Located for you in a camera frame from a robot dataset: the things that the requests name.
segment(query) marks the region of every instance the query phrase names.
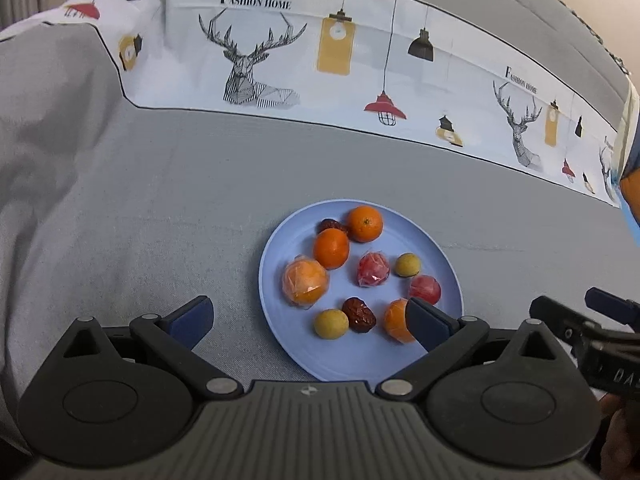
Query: gray cloth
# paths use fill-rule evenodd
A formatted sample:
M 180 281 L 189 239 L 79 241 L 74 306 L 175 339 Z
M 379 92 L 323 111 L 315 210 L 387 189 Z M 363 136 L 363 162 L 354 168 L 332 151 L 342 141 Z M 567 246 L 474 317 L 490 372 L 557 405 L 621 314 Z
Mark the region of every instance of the gray cloth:
M 340 128 L 136 108 L 90 25 L 39 25 L 0 43 L 2 431 L 77 316 L 105 326 L 216 307 L 195 351 L 248 384 L 308 378 L 262 315 L 271 231 L 327 198 L 381 203 L 444 248 L 466 311 L 516 327 L 532 298 L 580 308 L 597 285 L 640 298 L 619 210 L 467 156 Z M 368 171 L 361 171 L 367 166 Z

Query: wrapped orange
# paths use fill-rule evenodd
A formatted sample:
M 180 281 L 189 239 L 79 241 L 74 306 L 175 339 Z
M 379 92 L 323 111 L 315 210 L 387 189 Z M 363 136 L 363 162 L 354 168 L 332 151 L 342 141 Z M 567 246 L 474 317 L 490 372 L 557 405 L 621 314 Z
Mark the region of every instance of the wrapped orange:
M 282 291 L 295 306 L 310 308 L 329 289 L 329 273 L 315 260 L 298 256 L 284 269 Z
M 400 298 L 389 304 L 385 312 L 385 330 L 386 333 L 401 343 L 412 343 L 415 341 L 415 337 L 409 332 L 404 320 L 406 303 L 407 300 L 405 298 Z

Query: red date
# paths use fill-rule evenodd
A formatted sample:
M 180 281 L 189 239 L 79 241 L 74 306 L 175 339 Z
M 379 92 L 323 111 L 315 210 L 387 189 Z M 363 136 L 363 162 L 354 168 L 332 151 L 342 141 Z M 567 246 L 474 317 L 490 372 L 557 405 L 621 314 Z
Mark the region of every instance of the red date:
M 376 325 L 376 316 L 360 298 L 349 298 L 342 304 L 342 311 L 349 319 L 349 327 L 360 334 L 367 333 Z
M 334 220 L 333 218 L 325 218 L 324 220 L 322 220 L 319 224 L 318 224 L 318 234 L 320 234 L 322 231 L 325 231 L 327 229 L 340 229 L 340 231 L 342 231 L 345 234 L 349 234 L 349 230 L 347 229 L 346 225 L 342 225 L 340 222 L 338 222 L 337 220 Z

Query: table surface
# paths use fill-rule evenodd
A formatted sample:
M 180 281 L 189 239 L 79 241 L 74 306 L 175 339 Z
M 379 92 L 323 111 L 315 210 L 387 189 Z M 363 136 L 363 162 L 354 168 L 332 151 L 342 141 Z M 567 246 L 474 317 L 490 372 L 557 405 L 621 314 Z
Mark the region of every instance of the table surface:
M 574 308 L 590 286 L 640 298 L 640 252 L 619 210 L 531 176 L 309 124 L 127 102 L 114 117 L 26 262 L 12 332 L 28 326 L 45 348 L 75 316 L 121 324 L 207 294 L 216 320 L 199 355 L 245 384 L 308 378 L 267 327 L 257 271 L 279 222 L 328 198 L 421 225 L 450 258 L 466 312 L 492 326 L 517 327 L 539 294 Z M 42 298 L 52 308 L 34 320 Z

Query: text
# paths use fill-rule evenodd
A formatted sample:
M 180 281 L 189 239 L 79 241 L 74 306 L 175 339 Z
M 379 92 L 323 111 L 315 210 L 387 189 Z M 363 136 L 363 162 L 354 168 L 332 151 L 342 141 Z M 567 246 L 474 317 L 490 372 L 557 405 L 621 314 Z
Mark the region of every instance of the text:
M 220 0 L 220 3 L 245 7 L 263 7 L 265 9 L 291 9 L 289 0 Z
M 522 86 L 523 88 L 526 88 L 527 90 L 529 90 L 532 94 L 537 94 L 538 93 L 538 89 L 533 86 L 530 83 L 527 83 L 526 81 L 524 81 L 523 78 L 516 76 L 513 73 L 513 69 L 508 66 L 507 67 L 507 73 L 504 75 L 506 78 L 511 79 L 514 83 L 516 83 L 517 85 Z

